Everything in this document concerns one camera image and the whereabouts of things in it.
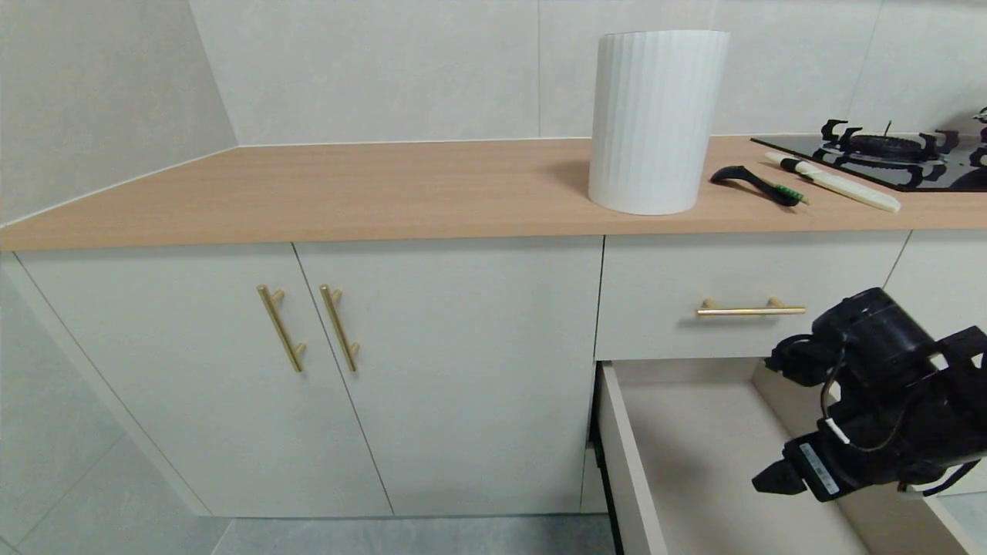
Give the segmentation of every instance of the label sticker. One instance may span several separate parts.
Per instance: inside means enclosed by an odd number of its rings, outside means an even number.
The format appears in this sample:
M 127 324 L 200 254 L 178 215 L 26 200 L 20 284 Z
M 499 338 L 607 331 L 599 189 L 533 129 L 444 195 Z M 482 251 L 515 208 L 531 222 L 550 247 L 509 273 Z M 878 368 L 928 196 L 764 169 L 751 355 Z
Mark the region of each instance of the label sticker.
M 826 467 L 822 465 L 822 460 L 819 459 L 819 455 L 815 454 L 815 449 L 812 448 L 812 445 L 802 443 L 798 448 L 805 455 L 805 460 L 808 461 L 809 466 L 815 471 L 815 475 L 819 477 L 822 485 L 826 487 L 829 495 L 838 494 L 840 487 L 836 485 L 836 480 L 833 480 L 833 477 L 829 474 L 829 470 L 826 470 Z

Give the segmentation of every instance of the white cylindrical container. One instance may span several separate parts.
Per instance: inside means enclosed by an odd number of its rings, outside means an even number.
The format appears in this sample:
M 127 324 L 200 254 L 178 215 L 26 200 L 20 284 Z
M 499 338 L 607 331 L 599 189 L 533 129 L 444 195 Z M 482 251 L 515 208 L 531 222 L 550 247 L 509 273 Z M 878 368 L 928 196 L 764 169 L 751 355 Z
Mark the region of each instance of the white cylindrical container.
M 600 39 L 589 197 L 631 214 L 696 203 L 729 33 L 654 31 Z

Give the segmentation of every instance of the wooden countertop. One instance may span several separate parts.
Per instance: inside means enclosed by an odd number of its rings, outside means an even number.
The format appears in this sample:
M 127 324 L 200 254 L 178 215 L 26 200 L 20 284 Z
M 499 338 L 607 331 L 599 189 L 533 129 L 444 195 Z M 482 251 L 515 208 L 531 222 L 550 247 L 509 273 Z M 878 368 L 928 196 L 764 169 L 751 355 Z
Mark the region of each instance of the wooden countertop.
M 0 246 L 987 228 L 987 194 L 895 194 L 902 209 L 892 214 L 771 167 L 767 150 L 713 137 L 704 175 L 746 165 L 811 205 L 783 208 L 752 188 L 703 183 L 687 212 L 615 212 L 586 195 L 588 139 L 241 147 L 10 224 Z

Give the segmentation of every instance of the brass bar handle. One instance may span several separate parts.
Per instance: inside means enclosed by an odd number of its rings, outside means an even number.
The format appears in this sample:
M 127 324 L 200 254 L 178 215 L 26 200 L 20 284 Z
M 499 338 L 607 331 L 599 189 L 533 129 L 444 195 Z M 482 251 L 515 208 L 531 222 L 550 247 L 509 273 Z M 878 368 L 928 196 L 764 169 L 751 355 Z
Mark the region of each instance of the brass bar handle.
M 696 316 L 786 316 L 805 314 L 804 306 L 787 306 L 778 297 L 768 299 L 767 306 L 720 308 L 711 298 L 703 299 L 703 306 L 696 309 Z
M 349 371 L 356 372 L 356 360 L 354 358 L 360 351 L 360 343 L 350 343 L 346 338 L 346 330 L 342 328 L 340 313 L 336 310 L 336 303 L 340 302 L 342 291 L 338 289 L 333 291 L 328 285 L 322 285 L 319 287 L 319 292 L 322 293 L 322 300 L 326 303 L 326 311 L 329 312 L 329 319 L 333 321 L 333 328 L 336 330 L 336 337 L 340 340 L 340 345 L 342 345 L 346 364 L 349 364 Z
M 294 367 L 296 372 L 302 371 L 302 363 L 299 358 L 302 356 L 302 353 L 305 353 L 305 342 L 292 347 L 291 338 L 284 331 L 284 323 L 281 322 L 281 316 L 277 313 L 277 308 L 274 306 L 275 303 L 280 302 L 284 298 L 284 291 L 278 289 L 274 294 L 270 294 L 270 291 L 267 290 L 267 285 L 258 285 L 257 293 L 261 295 L 261 301 L 264 303 L 264 308 L 267 309 L 267 316 L 270 316 L 270 322 L 274 324 L 274 331 L 277 332 L 277 336 L 281 339 L 284 351 L 288 354 L 288 359 L 291 360 L 291 366 Z

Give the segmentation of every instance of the gas stove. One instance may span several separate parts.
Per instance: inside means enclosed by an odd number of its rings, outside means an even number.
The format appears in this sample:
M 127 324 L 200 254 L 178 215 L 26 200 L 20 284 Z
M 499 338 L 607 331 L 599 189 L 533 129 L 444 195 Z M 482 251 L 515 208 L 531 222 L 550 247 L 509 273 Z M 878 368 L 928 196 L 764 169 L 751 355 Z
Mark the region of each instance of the gas stove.
M 977 117 L 987 123 L 987 109 Z M 866 134 L 831 119 L 820 135 L 768 135 L 754 142 L 837 168 L 896 191 L 987 193 L 987 127 L 980 136 L 937 129 L 917 135 Z

